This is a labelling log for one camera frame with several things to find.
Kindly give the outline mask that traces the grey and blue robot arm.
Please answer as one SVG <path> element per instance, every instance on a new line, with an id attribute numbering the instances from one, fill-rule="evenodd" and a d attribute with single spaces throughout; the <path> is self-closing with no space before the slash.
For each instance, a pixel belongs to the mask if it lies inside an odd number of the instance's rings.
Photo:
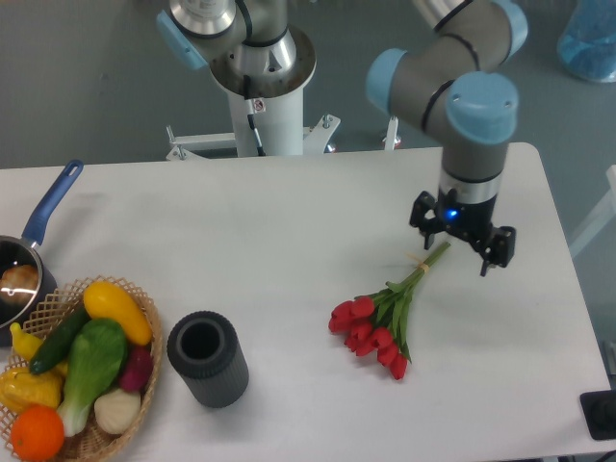
<path id="1" fill-rule="evenodd" d="M 516 231 L 492 215 L 519 96 L 498 67 L 524 44 L 527 22 L 510 1 L 420 1 L 436 33 L 422 53 L 382 52 L 366 78 L 369 101 L 442 145 L 436 195 L 422 193 L 410 223 L 427 244 L 445 232 L 485 268 L 511 261 Z M 238 154 L 294 156 L 308 142 L 303 90 L 316 68 L 307 36 L 283 1 L 172 1 L 156 19 L 167 47 L 191 69 L 209 68 L 226 92 Z"/>

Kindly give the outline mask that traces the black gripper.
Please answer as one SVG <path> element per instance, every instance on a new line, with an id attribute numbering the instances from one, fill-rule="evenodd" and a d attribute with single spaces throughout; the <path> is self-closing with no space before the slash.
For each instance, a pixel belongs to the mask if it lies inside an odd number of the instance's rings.
<path id="1" fill-rule="evenodd" d="M 409 225 L 423 237 L 423 249 L 429 250 L 435 236 L 442 232 L 468 243 L 482 257 L 480 275 L 491 267 L 506 268 L 515 253 L 517 230 L 512 226 L 494 227 L 492 215 L 496 196 L 480 203 L 458 201 L 456 190 L 438 192 L 438 200 L 426 191 L 415 199 Z"/>

